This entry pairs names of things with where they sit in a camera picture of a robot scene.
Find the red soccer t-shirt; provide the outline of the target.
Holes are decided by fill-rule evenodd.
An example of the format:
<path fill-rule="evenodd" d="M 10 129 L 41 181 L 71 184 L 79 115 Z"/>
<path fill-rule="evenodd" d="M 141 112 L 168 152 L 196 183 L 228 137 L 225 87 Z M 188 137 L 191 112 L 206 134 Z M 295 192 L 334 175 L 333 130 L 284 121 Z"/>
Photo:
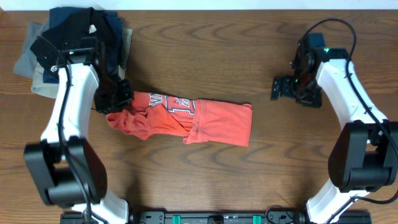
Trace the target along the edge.
<path fill-rule="evenodd" d="M 252 105 L 136 91 L 130 109 L 110 113 L 115 130 L 146 140 L 155 134 L 180 136 L 185 144 L 208 141 L 247 147 Z"/>

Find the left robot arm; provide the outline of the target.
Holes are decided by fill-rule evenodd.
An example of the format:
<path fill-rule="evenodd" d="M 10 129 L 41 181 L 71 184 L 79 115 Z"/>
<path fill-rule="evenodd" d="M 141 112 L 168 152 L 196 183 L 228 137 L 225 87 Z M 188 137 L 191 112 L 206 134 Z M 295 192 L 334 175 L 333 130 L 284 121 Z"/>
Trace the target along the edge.
<path fill-rule="evenodd" d="M 90 114 L 129 107 L 129 81 L 107 69 L 104 43 L 81 39 L 77 49 L 57 49 L 45 37 L 36 45 L 52 59 L 59 86 L 40 141 L 27 144 L 24 161 L 44 204 L 64 213 L 60 223 L 132 223 L 129 203 L 108 188 L 106 168 L 88 140 Z"/>

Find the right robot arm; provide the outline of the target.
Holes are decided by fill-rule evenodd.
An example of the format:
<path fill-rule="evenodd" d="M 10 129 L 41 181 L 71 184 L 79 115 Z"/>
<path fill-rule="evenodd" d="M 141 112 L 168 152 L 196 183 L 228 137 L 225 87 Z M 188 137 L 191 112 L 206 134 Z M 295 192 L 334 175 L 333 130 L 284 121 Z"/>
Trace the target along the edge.
<path fill-rule="evenodd" d="M 397 122 L 374 105 L 359 79 L 350 54 L 343 48 L 299 47 L 290 63 L 292 76 L 275 77 L 271 98 L 291 97 L 319 108 L 328 97 L 341 133 L 328 158 L 329 178 L 305 203 L 295 223 L 363 223 L 368 215 L 352 217 L 347 209 L 358 200 L 392 185 L 397 175 Z"/>

